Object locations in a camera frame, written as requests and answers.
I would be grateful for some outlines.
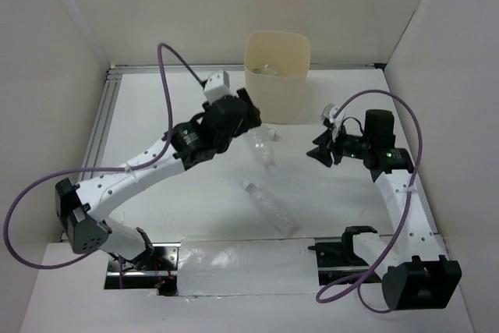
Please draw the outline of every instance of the beige plastic bin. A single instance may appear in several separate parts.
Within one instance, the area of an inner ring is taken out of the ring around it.
[[[287,124],[295,118],[309,65],[310,41],[305,36],[279,31],[251,34],[244,57],[246,88],[262,121]]]

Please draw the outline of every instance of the cable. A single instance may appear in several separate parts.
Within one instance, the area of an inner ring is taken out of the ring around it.
[[[355,117],[350,116],[350,117],[347,117],[346,119],[343,119],[342,126],[343,126],[343,124],[345,124],[345,121],[348,120],[348,119],[351,119],[351,120],[354,120],[355,122],[357,122],[357,124],[359,125],[360,133],[364,134],[364,129],[362,129],[362,123],[358,119],[356,119]]]
[[[203,81],[197,76],[197,74],[195,74],[195,72],[190,67],[190,65],[182,58],[182,56],[179,55],[179,53],[177,51],[175,51],[171,46],[169,46],[166,43],[160,43],[157,46],[157,62],[159,64],[159,73],[161,75],[161,82],[163,84],[163,91],[165,92],[166,109],[167,109],[167,113],[168,113],[168,134],[166,136],[165,145],[163,146],[163,149],[161,150],[161,152],[159,154],[157,154],[157,156],[155,158],[151,159],[150,161],[145,162],[145,163],[140,164],[140,165],[133,166],[131,169],[134,171],[136,171],[137,169],[150,167],[151,165],[156,163],[159,159],[161,159],[163,157],[163,155],[165,155],[165,153],[166,153],[166,151],[167,151],[167,149],[170,146],[170,143],[172,141],[172,134],[173,134],[173,132],[172,132],[172,129],[173,129],[172,101],[170,99],[170,92],[168,90],[168,82],[166,80],[165,64],[163,63],[163,53],[162,53],[163,48],[166,48],[167,50],[169,50],[186,67],[186,69],[193,75],[193,77],[197,80],[197,82],[201,86],[203,86]],[[19,261],[21,264],[26,265],[27,267],[31,267],[31,268],[35,268],[35,269],[58,269],[58,268],[62,268],[62,267],[68,267],[71,264],[75,264],[76,262],[78,262],[82,259],[85,259],[89,255],[94,253],[94,252],[86,253],[85,255],[83,255],[81,257],[77,257],[76,259],[67,261],[65,263],[60,263],[60,264],[53,264],[53,265],[35,264],[35,263],[32,263],[32,262],[24,259],[23,257],[21,257],[16,252],[14,247],[12,246],[12,243],[10,242],[10,238],[9,238],[9,225],[10,225],[10,221],[12,219],[12,214],[14,213],[14,210],[16,209],[16,207],[19,204],[19,202],[21,201],[21,199],[23,199],[26,194],[28,194],[36,186],[42,184],[45,181],[48,181],[49,179],[54,179],[54,178],[60,177],[62,175],[72,175],[75,173],[84,173],[84,172],[126,172],[126,170],[124,168],[116,168],[116,167],[110,167],[110,168],[106,168],[106,167],[71,168],[71,169],[65,169],[63,171],[51,173],[50,175],[46,175],[45,177],[42,177],[42,178],[36,180],[35,182],[32,182],[30,185],[28,185],[23,191],[21,191],[19,193],[19,195],[16,197],[16,199],[10,205],[10,208],[7,210],[7,215],[5,216],[5,221],[3,224],[3,240],[5,242],[5,247],[7,248],[9,253],[12,255],[12,257],[14,257],[14,259]]]
[[[197,120],[200,120],[204,117],[204,112],[201,113],[196,113],[191,119],[191,122],[196,122]]]
[[[338,109],[338,111],[336,112],[336,114],[334,115],[334,117],[336,118],[345,109],[345,107],[347,105],[349,105],[352,101],[354,101],[356,98],[358,98],[358,97],[360,97],[362,95],[365,95],[365,94],[383,94],[383,95],[387,95],[388,97],[391,97],[391,98],[395,99],[398,103],[400,103],[407,110],[407,112],[412,117],[412,120],[413,120],[414,125],[416,127],[416,132],[417,132],[417,135],[418,135],[418,154],[417,154],[417,157],[416,157],[416,161],[414,163],[414,171],[412,172],[411,178],[409,179],[409,182],[408,182],[408,187],[411,187],[412,185],[414,185],[414,180],[416,179],[417,172],[418,172],[418,169],[419,169],[419,165],[421,164],[421,157],[423,156],[423,134],[421,132],[421,127],[419,126],[419,121],[418,121],[418,119],[416,117],[416,114],[409,107],[409,105],[407,103],[405,103],[405,101],[403,101],[397,95],[390,93],[389,91],[378,90],[378,89],[364,90],[364,91],[360,91],[359,93],[351,96],[345,103],[343,103],[343,105]],[[402,213],[402,217],[400,219],[398,227],[395,229],[395,233],[391,237],[390,242],[387,244],[386,248],[383,250],[383,252],[381,253],[381,255],[376,259],[376,261],[374,261],[373,265],[371,265],[369,267],[369,269],[367,271],[365,271],[364,273],[362,273],[360,276],[358,276],[358,275],[353,275],[355,277],[353,277],[352,275],[346,276],[346,277],[340,278],[338,280],[335,280],[333,282],[330,282],[329,284],[327,284],[326,286],[324,286],[317,293],[317,295],[316,295],[315,300],[318,303],[330,303],[330,302],[334,302],[335,300],[338,300],[340,298],[343,298],[344,296],[347,296],[350,292],[352,292],[353,290],[359,288],[367,280],[367,278],[370,277],[374,273],[374,271],[376,270],[376,268],[381,264],[381,262],[383,261],[383,259],[391,251],[391,249],[393,248],[393,246],[397,242],[397,239],[400,236],[400,233],[402,232],[402,229],[404,227],[405,221],[407,220],[407,216],[409,215],[409,208],[410,208],[410,205],[411,205],[411,196],[412,196],[412,191],[408,190],[407,191],[407,198],[405,200],[404,211]],[[357,281],[355,281],[352,285],[350,285],[345,290],[342,290],[341,292],[339,292],[338,294],[335,294],[333,296],[330,296],[330,297],[327,297],[327,298],[324,298],[324,299],[321,298],[321,296],[329,288],[331,288],[332,286],[341,284],[342,282],[349,281],[349,280],[354,279],[354,278],[358,278]]]
[[[367,308],[371,312],[374,312],[375,314],[389,314],[390,312],[393,312],[391,308],[387,308],[386,310],[377,310],[371,307],[369,304],[367,304],[364,298],[362,297],[362,294],[360,293],[360,286],[362,286],[362,284],[360,284],[359,287],[357,287],[357,295],[359,296],[361,304],[363,304],[365,308]]]

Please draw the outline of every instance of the white wall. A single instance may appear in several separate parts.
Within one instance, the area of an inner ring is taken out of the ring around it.
[[[0,0],[0,221],[16,194],[48,172],[80,165],[105,71],[60,0]],[[27,196],[15,247],[38,262],[56,239],[53,183]],[[17,332],[37,272],[0,244],[0,331]]]
[[[422,0],[386,77],[421,121],[423,184],[476,332],[497,331],[499,0]]]
[[[240,63],[255,30],[305,34],[312,61],[387,62],[419,0],[76,0],[116,64],[157,64],[167,41],[193,63]],[[177,64],[171,56],[165,58]]]

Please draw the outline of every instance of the plastic bottle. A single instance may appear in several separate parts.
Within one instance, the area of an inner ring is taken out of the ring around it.
[[[258,164],[263,165],[267,172],[274,172],[274,148],[270,140],[276,138],[275,130],[262,124],[257,128],[250,129],[247,138]]]
[[[242,187],[249,193],[253,206],[285,237],[289,237],[298,228],[298,223],[286,212],[286,209],[273,200],[261,187],[252,182],[243,181]]]

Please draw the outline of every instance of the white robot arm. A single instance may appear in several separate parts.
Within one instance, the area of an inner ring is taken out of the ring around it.
[[[123,257],[136,269],[150,266],[154,247],[145,231],[110,219],[110,213],[155,183],[225,152],[232,138],[261,125],[260,112],[246,90],[238,90],[238,97],[231,94],[226,72],[211,75],[203,92],[207,98],[204,112],[176,125],[170,147],[149,167],[134,168],[161,153],[166,134],[122,165],[126,172],[99,175],[75,185],[69,179],[56,184],[57,215],[74,253],[99,249]]]
[[[385,302],[392,310],[445,308],[461,278],[457,261],[447,260],[437,242],[417,190],[409,186],[414,166],[409,152],[395,147],[395,119],[390,111],[366,112],[362,136],[347,134],[345,117],[334,117],[338,107],[329,105],[322,119],[327,130],[314,140],[307,153],[327,167],[343,157],[363,161],[388,208],[394,231],[402,220],[410,189],[408,216],[391,250],[375,269],[381,279]],[[372,266],[387,248],[370,226],[348,227],[342,236],[345,257],[358,257]]]

